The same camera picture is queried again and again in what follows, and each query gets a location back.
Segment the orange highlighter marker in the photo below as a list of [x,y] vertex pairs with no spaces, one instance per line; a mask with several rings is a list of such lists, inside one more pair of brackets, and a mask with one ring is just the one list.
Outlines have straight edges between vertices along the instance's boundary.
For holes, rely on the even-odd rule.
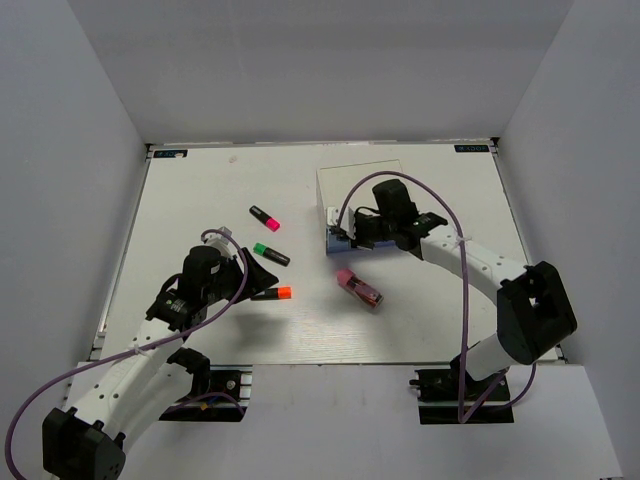
[[268,288],[263,292],[253,296],[252,301],[269,301],[269,300],[289,300],[292,298],[292,289],[290,286]]

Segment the green highlighter marker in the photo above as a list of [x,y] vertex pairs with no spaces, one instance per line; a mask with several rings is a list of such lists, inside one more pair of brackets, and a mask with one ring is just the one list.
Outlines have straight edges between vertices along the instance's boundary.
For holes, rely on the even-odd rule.
[[283,267],[287,267],[290,264],[291,259],[272,249],[271,247],[268,247],[262,243],[255,243],[253,246],[253,252],[271,262],[274,262],[280,266]]

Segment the pink highlighter marker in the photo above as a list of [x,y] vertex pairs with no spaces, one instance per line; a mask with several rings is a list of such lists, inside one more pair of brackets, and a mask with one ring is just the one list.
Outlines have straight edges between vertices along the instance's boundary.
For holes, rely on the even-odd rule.
[[280,223],[275,218],[256,205],[249,208],[249,213],[272,232],[276,232],[280,228]]

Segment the white pastel drawer box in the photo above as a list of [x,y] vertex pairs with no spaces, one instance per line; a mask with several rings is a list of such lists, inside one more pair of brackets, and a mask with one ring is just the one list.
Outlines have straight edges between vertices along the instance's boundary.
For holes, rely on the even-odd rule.
[[[379,171],[403,172],[403,167],[398,159],[393,159],[325,167],[316,170],[316,211],[319,218],[321,238],[326,256],[345,253],[351,249],[348,241],[339,240],[331,233],[330,227],[337,221],[340,208],[352,187],[362,178]],[[362,207],[361,212],[366,214],[370,214],[370,211],[366,210],[366,207],[377,209],[377,203],[372,189],[378,183],[391,179],[402,181],[406,185],[411,197],[419,193],[418,188],[406,179],[391,175],[378,176],[368,180],[353,194],[350,198],[343,222],[351,219],[357,207]]]

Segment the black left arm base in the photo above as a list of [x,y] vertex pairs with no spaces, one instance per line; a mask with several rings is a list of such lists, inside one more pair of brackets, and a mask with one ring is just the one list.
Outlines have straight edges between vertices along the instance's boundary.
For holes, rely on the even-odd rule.
[[212,366],[207,390],[191,393],[172,405],[159,420],[187,423],[239,423],[249,406],[252,366]]

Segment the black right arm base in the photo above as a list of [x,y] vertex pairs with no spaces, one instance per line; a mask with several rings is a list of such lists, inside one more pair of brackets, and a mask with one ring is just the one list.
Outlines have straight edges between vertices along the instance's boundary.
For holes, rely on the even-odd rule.
[[[454,425],[458,423],[458,376],[449,368],[419,369],[409,380],[417,394],[421,425]],[[467,424],[512,424],[511,407],[502,407],[511,400],[508,382],[503,378],[474,412]]]

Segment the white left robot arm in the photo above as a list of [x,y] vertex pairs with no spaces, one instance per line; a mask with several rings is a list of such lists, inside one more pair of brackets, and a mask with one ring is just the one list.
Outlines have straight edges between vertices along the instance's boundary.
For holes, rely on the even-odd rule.
[[67,410],[42,425],[44,469],[60,479],[116,479],[139,437],[173,404],[211,387],[210,360],[185,347],[210,306],[247,300],[275,286],[247,249],[229,257],[213,246],[190,249],[180,273],[161,287],[124,358]]

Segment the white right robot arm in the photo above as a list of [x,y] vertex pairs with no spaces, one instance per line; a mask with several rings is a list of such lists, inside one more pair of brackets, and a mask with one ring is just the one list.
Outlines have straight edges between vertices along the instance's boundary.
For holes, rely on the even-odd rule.
[[335,225],[355,248],[392,242],[475,288],[497,309],[496,331],[462,352],[451,366],[453,390],[472,399],[488,378],[514,365],[532,365],[577,329],[558,270],[508,259],[466,239],[452,218],[421,213],[403,178],[373,187],[375,208],[342,206]]

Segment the right corner logo sticker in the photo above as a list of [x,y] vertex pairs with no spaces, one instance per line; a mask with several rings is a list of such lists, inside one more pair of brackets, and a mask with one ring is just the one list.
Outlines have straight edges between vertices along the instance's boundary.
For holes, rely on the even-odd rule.
[[454,150],[457,153],[489,153],[490,147],[481,144],[455,144]]

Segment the corner logo sticker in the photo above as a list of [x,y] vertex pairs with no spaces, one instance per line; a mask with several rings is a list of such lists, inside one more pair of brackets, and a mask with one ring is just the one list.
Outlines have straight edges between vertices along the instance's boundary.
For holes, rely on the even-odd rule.
[[162,159],[185,158],[187,155],[188,155],[187,149],[155,150],[153,152],[154,158],[162,158]]
[[490,147],[481,144],[455,144],[454,150],[457,153],[489,153]]

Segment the left corner logo sticker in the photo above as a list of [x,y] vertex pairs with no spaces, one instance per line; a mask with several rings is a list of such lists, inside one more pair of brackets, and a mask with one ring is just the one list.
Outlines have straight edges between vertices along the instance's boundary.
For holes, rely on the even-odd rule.
[[187,149],[155,150],[153,152],[154,158],[162,158],[162,159],[185,158],[187,155],[188,155]]

